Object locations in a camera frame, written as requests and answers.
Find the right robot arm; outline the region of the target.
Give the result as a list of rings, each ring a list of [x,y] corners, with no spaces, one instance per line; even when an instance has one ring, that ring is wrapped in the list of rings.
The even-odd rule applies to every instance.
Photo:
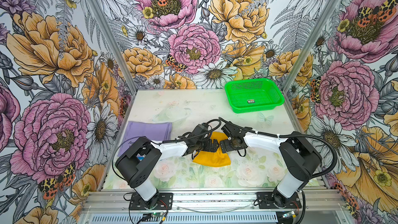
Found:
[[[220,142],[223,153],[260,148],[275,152],[283,158],[288,172],[262,201],[272,207],[288,207],[321,164],[321,155],[299,132],[294,131],[289,135],[270,134],[243,128],[229,121],[221,129],[227,136],[227,139]]]

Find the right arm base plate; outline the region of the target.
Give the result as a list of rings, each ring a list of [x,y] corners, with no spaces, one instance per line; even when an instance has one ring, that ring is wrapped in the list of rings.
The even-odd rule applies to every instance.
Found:
[[[298,194],[295,192],[292,197],[285,198],[279,193],[260,191],[256,193],[255,204],[259,209],[300,209],[302,204]]]

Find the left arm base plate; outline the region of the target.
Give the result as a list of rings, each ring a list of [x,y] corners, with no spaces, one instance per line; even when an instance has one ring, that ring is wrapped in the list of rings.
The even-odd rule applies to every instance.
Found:
[[[174,194],[158,192],[151,199],[145,201],[138,193],[134,193],[129,201],[131,211],[171,210]]]

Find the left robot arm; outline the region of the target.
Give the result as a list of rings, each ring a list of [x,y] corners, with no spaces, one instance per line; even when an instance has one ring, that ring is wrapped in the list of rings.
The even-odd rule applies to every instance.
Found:
[[[193,131],[173,140],[155,141],[146,136],[129,138],[124,144],[130,146],[113,165],[115,173],[134,190],[130,210],[152,210],[171,207],[170,193],[161,194],[153,185],[150,174],[158,162],[171,157],[220,154],[222,133],[214,132],[208,123],[198,124]]]

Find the yellow t shirt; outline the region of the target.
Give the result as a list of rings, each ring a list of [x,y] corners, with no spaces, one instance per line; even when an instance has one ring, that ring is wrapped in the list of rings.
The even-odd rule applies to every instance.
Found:
[[[193,159],[193,163],[212,167],[220,168],[231,165],[231,159],[227,153],[223,153],[219,147],[216,152],[200,151],[199,154]]]

